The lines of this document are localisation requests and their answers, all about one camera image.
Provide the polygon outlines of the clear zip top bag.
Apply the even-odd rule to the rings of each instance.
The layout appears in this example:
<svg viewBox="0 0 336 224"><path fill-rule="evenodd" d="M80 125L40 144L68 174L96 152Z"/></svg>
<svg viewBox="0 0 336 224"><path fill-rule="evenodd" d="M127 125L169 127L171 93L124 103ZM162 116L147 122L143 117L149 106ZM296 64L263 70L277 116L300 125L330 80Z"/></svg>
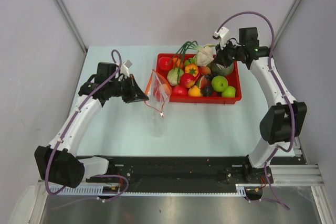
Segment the clear zip top bag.
<svg viewBox="0 0 336 224"><path fill-rule="evenodd" d="M154 137L162 136L165 131L164 107L168 104L170 96L161 95L159 92L159 86L164 83L166 83L166 79L153 69L145 89L149 100L144 104L148 130Z"/></svg>

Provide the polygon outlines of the green onion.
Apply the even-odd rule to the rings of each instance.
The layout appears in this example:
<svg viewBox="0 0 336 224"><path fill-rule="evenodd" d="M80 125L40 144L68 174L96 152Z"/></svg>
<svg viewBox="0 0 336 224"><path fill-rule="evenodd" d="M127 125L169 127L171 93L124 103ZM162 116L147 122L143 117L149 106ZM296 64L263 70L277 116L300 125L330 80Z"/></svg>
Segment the green onion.
<svg viewBox="0 0 336 224"><path fill-rule="evenodd" d="M193 57L195 55L191 58L191 62L189 62L188 59L186 58L186 53L187 53L188 50L194 50L196 52L196 54L197 54L197 50L195 49L196 46L199 46L199 44L198 44L198 42L196 40L195 41L187 41L187 42L185 42L181 46L181 48L174 54L173 58L180 58L183 61L184 67L186 65L188 65L188 64L194 63Z"/></svg>

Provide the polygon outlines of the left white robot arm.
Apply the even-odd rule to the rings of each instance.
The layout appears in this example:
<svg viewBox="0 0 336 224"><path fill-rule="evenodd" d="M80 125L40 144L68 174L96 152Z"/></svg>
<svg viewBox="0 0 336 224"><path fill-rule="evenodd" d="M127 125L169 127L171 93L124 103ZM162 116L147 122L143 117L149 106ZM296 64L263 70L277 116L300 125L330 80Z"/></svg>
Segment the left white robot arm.
<svg viewBox="0 0 336 224"><path fill-rule="evenodd" d="M80 87L75 107L61 130L47 146L36 148L34 157L45 185L76 188L83 179L99 176L110 182L115 178L116 169L106 157L78 159L77 153L88 126L110 98L120 97L124 103L149 99L129 72L131 65L128 60L122 65L98 63L97 72Z"/></svg>

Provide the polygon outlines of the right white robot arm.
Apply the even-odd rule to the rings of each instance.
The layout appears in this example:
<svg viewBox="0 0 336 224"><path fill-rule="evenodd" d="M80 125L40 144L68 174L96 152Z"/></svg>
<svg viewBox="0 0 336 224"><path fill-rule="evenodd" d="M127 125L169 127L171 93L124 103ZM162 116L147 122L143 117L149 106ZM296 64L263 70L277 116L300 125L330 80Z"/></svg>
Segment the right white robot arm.
<svg viewBox="0 0 336 224"><path fill-rule="evenodd" d="M259 125L261 139L257 146L247 155L241 168L229 169L227 174L237 175L239 182L259 183L271 177L268 166L277 151L289 153L292 150L301 132L307 106L298 102L286 88L270 48L259 44L257 28L241 28L235 45L228 33L227 28L221 27L213 34L219 41L214 62L225 67L235 61L245 64L263 91L268 111Z"/></svg>

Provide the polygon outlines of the green melon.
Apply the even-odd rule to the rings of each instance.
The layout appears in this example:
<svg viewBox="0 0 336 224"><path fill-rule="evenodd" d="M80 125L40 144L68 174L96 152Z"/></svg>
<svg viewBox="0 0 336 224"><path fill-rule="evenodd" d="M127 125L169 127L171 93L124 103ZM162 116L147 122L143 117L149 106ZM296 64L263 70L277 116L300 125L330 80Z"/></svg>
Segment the green melon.
<svg viewBox="0 0 336 224"><path fill-rule="evenodd" d="M225 71L212 71L212 73L220 76L228 76L230 75L234 70L234 64L231 64L230 66L227 67L227 70Z"/></svg>

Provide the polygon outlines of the green apple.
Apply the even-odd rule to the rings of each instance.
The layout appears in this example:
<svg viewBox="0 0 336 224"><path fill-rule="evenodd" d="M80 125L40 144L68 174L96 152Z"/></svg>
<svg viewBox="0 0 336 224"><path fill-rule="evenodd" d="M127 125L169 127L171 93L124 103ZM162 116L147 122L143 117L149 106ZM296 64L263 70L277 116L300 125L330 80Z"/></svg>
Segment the green apple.
<svg viewBox="0 0 336 224"><path fill-rule="evenodd" d="M228 86L222 93L223 98L234 98L236 96L236 89L233 86Z"/></svg>
<svg viewBox="0 0 336 224"><path fill-rule="evenodd" d="M215 76L212 79L211 84L216 92L223 92L228 87L228 81L223 76Z"/></svg>

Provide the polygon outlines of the white cauliflower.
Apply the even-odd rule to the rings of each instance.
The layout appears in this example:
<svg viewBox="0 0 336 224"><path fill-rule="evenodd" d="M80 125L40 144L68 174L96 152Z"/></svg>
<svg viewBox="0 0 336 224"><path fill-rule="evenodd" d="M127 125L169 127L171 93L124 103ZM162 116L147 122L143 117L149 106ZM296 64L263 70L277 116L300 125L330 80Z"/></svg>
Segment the white cauliflower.
<svg viewBox="0 0 336 224"><path fill-rule="evenodd" d="M214 60L215 44L207 44L204 47L196 46L197 54L193 57L194 63L199 67L206 67Z"/></svg>

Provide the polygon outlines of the peach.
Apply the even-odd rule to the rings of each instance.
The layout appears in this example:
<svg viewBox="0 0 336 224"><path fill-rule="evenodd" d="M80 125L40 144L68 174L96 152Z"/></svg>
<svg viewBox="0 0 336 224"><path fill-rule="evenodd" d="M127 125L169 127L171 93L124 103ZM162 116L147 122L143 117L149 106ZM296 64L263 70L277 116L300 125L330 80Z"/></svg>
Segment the peach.
<svg viewBox="0 0 336 224"><path fill-rule="evenodd" d="M171 89L171 86L164 83L164 84L161 84L159 86L159 92L161 95L167 95L167 96L170 96L171 93L172 93L172 89Z"/></svg>

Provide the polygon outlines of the orange bell pepper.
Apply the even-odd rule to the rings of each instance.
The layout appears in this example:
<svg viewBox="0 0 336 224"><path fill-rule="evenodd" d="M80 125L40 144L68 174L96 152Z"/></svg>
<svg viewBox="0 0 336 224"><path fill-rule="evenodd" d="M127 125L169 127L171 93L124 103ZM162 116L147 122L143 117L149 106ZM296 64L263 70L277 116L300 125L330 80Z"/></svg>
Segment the orange bell pepper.
<svg viewBox="0 0 336 224"><path fill-rule="evenodd" d="M191 63L184 67L184 72L192 74L194 77L196 77L198 75L199 69L196 64Z"/></svg>

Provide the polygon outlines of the dark purple fruit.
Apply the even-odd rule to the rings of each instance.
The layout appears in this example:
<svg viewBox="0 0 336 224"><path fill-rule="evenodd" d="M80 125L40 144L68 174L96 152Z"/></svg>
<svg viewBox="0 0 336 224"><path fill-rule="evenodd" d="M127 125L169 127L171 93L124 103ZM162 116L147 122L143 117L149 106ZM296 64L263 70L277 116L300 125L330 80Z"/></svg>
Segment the dark purple fruit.
<svg viewBox="0 0 336 224"><path fill-rule="evenodd" d="M201 93L205 97L211 97L214 93L214 89L211 85L205 85L201 88Z"/></svg>

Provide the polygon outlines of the red apple bottom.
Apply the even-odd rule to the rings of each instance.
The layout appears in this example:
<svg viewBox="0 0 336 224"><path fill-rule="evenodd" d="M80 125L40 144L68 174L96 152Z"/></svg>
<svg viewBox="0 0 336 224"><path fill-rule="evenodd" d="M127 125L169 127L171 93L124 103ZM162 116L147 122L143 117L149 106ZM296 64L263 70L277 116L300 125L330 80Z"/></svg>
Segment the red apple bottom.
<svg viewBox="0 0 336 224"><path fill-rule="evenodd" d="M172 96L188 96L188 89L181 85L176 85L172 89Z"/></svg>

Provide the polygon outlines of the red apple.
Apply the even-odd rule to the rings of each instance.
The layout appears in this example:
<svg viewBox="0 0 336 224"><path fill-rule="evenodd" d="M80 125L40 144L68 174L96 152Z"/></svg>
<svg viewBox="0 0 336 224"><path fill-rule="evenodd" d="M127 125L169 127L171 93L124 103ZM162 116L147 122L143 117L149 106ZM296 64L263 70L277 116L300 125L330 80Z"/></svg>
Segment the red apple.
<svg viewBox="0 0 336 224"><path fill-rule="evenodd" d="M174 62L172 58L164 56L158 60L158 66L162 71L170 71L174 66Z"/></svg>
<svg viewBox="0 0 336 224"><path fill-rule="evenodd" d="M188 89L181 85L176 85L172 89L172 96L188 96Z"/></svg>

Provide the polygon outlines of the red apple top left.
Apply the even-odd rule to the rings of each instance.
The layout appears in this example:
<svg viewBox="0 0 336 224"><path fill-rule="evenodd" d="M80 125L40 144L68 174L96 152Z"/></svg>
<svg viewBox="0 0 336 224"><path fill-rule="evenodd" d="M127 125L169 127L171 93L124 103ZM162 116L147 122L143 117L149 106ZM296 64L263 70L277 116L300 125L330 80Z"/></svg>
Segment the red apple top left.
<svg viewBox="0 0 336 224"><path fill-rule="evenodd" d="M158 66L162 71L170 71L174 66L174 62L172 58L164 56L158 60Z"/></svg>

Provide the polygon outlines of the orange fruit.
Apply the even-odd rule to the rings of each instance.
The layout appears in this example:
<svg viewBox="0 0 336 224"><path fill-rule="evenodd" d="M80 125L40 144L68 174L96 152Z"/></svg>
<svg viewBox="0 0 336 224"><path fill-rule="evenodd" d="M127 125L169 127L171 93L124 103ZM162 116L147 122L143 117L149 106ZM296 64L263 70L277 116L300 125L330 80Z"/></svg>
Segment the orange fruit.
<svg viewBox="0 0 336 224"><path fill-rule="evenodd" d="M173 62L173 68L180 68L180 69L184 68L183 61L180 58L173 58L172 62Z"/></svg>

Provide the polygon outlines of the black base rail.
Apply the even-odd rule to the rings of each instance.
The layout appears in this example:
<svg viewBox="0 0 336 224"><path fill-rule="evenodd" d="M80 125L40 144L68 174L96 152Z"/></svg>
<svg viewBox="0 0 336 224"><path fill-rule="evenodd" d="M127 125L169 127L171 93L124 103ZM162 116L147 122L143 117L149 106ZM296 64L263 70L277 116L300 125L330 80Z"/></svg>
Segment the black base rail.
<svg viewBox="0 0 336 224"><path fill-rule="evenodd" d="M232 193L236 184L273 181L272 171L252 168L245 157L109 156L107 174L129 181L130 193Z"/></svg>

